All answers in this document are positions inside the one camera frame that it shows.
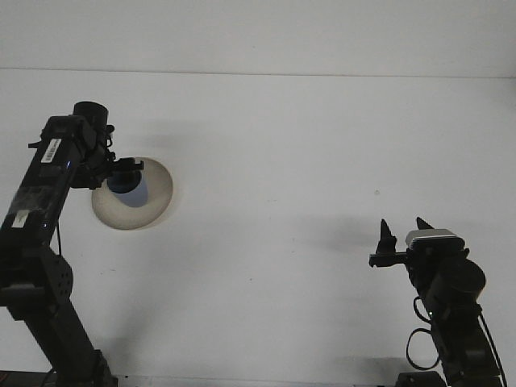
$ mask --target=barcode label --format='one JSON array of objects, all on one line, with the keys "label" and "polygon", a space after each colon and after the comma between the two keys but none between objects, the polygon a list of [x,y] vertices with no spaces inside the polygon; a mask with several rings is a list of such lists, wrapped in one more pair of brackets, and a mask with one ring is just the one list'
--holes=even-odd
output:
[{"label": "barcode label", "polygon": [[29,210],[18,210],[15,216],[15,220],[13,221],[13,228],[23,228],[25,226],[25,222],[31,212]]},{"label": "barcode label", "polygon": [[61,144],[61,139],[51,139],[50,144],[48,145],[47,151],[43,155],[43,159],[41,159],[42,163],[52,163],[54,160],[54,156],[56,155],[57,149]]}]

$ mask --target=white label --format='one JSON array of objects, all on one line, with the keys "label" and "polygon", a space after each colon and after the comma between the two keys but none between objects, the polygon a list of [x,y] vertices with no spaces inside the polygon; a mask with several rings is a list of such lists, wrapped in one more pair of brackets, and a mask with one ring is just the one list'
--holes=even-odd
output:
[{"label": "white label", "polygon": [[25,226],[25,222],[31,212],[29,210],[18,210],[15,216],[15,220],[13,222],[13,228],[23,228]]},{"label": "white label", "polygon": [[57,149],[61,144],[61,139],[51,139],[50,144],[48,145],[47,151],[43,155],[43,159],[41,159],[42,163],[52,163],[54,160],[54,156],[56,155]]}]

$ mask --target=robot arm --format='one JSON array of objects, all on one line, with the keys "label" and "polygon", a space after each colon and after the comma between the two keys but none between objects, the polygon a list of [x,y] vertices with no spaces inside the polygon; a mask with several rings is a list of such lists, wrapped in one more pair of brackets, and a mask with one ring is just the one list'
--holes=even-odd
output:
[{"label": "robot arm", "polygon": [[0,306],[27,324],[63,386],[117,384],[69,300],[72,269],[50,248],[69,189],[95,189],[119,165],[106,123],[107,109],[93,102],[51,117],[0,229]]}]

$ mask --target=cable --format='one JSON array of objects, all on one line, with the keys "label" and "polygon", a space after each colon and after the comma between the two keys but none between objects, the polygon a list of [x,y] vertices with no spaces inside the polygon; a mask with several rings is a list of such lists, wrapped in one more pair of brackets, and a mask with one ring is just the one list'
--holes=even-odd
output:
[{"label": "cable", "polygon": [[59,255],[63,256],[63,249],[61,246],[61,232],[59,230],[59,220],[57,221],[56,229],[57,229],[57,246],[59,247]]},{"label": "cable", "polygon": [[416,315],[419,317],[419,319],[421,321],[424,321],[425,323],[431,323],[430,319],[429,318],[426,318],[425,316],[423,316],[421,314],[421,312],[419,311],[418,309],[418,305],[416,304],[417,300],[421,300],[421,298],[419,296],[417,296],[415,299],[414,299],[414,302],[412,302],[412,306],[414,307],[414,312],[416,312]]},{"label": "cable", "polygon": [[419,332],[423,332],[423,333],[427,333],[428,335],[431,334],[430,330],[429,329],[426,329],[426,328],[417,328],[417,329],[414,329],[412,331],[412,333],[410,334],[409,336],[409,340],[406,342],[406,349],[405,349],[405,354],[406,354],[406,359],[407,361],[409,362],[409,364],[416,368],[417,370],[419,371],[428,371],[429,369],[433,369],[435,367],[437,367],[437,365],[439,364],[439,362],[441,361],[441,358],[439,356],[437,356],[437,360],[435,361],[435,363],[433,363],[430,367],[422,367],[421,365],[418,365],[416,364],[411,358],[410,358],[410,355],[409,355],[409,346],[410,346],[410,341],[412,340],[412,336],[414,336],[416,333],[419,333]]},{"label": "cable", "polygon": [[494,345],[493,337],[491,336],[491,332],[489,332],[489,328],[487,327],[487,323],[485,322],[484,315],[480,314],[482,324],[484,325],[485,334],[489,339],[489,344],[491,344],[491,348],[493,349],[494,358],[497,360],[498,367],[500,368],[501,380],[503,381],[503,385],[507,387],[507,379],[506,373],[503,371],[503,367],[501,366],[500,356],[498,355],[498,351],[496,346]]},{"label": "cable", "polygon": [[54,373],[54,368],[50,368],[50,371],[48,371],[41,381],[40,387],[44,387],[47,384],[48,378]]}]

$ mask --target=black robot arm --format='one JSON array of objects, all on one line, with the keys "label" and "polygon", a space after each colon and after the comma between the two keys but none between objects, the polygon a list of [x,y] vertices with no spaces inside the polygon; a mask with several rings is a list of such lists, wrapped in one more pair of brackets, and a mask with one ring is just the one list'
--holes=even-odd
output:
[{"label": "black robot arm", "polygon": [[[406,266],[428,313],[431,337],[448,385],[500,387],[501,370],[479,324],[481,307],[476,303],[485,286],[484,273],[467,259],[469,250],[463,239],[449,230],[434,229],[420,218],[417,223],[418,229],[406,237],[406,251],[396,252],[396,237],[382,220],[381,239],[369,264]],[[397,386],[445,385],[438,380],[437,372],[404,373]]]},{"label": "black robot arm", "polygon": [[[69,300],[72,269],[50,242],[70,187],[99,187],[116,169],[107,109],[79,102],[51,117],[0,229],[0,306],[23,320],[57,374],[58,385],[117,384]],[[141,169],[132,159],[125,168]]]}]

